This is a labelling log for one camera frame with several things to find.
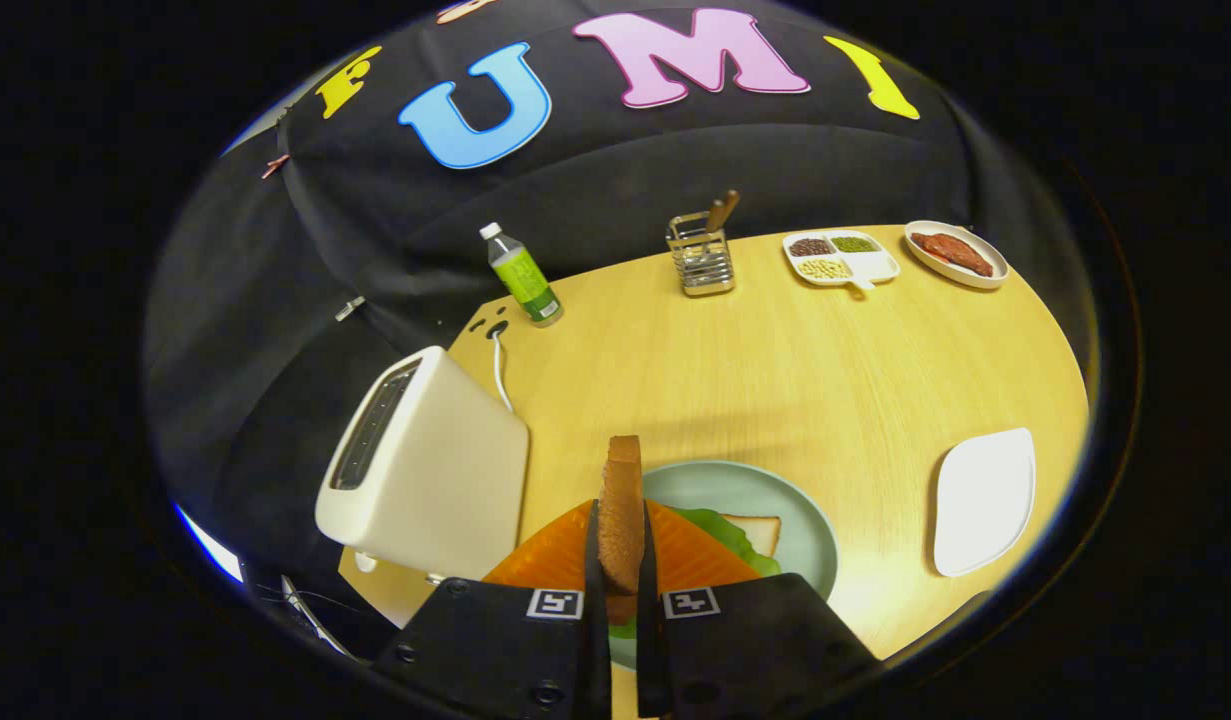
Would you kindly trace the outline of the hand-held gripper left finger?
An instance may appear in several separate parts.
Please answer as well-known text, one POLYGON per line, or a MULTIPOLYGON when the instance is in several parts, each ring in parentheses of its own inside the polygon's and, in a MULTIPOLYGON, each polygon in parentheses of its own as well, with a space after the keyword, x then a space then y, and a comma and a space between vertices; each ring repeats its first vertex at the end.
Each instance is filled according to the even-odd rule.
POLYGON ((371 663, 419 716, 609 716, 598 503, 580 505, 580 588, 443 578, 371 663))

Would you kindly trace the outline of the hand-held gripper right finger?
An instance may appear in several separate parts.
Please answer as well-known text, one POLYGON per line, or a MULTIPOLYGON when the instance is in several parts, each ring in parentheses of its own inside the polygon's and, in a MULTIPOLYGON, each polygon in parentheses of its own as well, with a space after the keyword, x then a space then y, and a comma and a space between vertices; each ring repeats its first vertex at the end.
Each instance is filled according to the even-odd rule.
POLYGON ((815 716, 849 706, 881 662, 798 574, 659 592, 644 510, 636 702, 643 716, 815 716))

